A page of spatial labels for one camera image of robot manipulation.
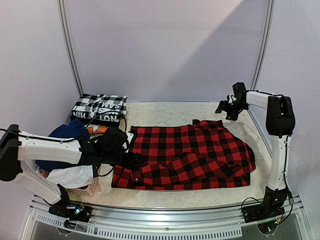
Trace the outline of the red black plaid shirt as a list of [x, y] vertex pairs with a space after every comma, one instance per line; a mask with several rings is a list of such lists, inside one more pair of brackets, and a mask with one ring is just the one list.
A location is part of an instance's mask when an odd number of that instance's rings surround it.
[[117, 165], [111, 186], [149, 191], [246, 187], [256, 169], [250, 146], [221, 120], [182, 126], [132, 126], [133, 153], [142, 163], [130, 170]]

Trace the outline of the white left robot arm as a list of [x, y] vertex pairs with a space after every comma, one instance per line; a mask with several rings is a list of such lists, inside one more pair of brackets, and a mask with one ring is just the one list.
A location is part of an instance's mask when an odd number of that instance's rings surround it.
[[135, 134], [110, 127], [100, 136], [45, 137], [21, 131], [17, 124], [2, 129], [0, 179], [15, 181], [44, 199], [63, 216], [74, 213], [67, 193], [89, 185], [102, 164], [136, 170], [142, 159], [131, 151]]

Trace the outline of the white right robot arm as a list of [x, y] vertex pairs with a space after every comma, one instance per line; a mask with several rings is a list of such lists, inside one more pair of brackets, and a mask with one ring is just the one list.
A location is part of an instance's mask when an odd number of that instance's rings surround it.
[[258, 213], [269, 218], [286, 199], [292, 199], [287, 182], [290, 141], [296, 125], [291, 99], [282, 94], [254, 90], [236, 90], [221, 100], [216, 114], [226, 112], [226, 119], [236, 121], [239, 114], [256, 106], [266, 110], [265, 127], [271, 142], [271, 170]]

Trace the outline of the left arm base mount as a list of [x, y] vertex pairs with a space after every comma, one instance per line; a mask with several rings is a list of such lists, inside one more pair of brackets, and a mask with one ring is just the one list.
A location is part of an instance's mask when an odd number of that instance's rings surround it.
[[63, 227], [75, 230], [77, 223], [88, 223], [90, 221], [92, 207], [84, 204], [71, 204], [66, 206], [52, 205], [48, 212], [52, 215], [65, 218]]

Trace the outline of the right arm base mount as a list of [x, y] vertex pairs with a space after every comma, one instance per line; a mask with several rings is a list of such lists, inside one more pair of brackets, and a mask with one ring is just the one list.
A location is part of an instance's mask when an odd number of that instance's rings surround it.
[[285, 222], [293, 212], [293, 203], [289, 212], [283, 205], [264, 205], [262, 201], [254, 197], [247, 197], [240, 205], [240, 210], [245, 223], [256, 222], [258, 231], [263, 235], [272, 235], [278, 226]]

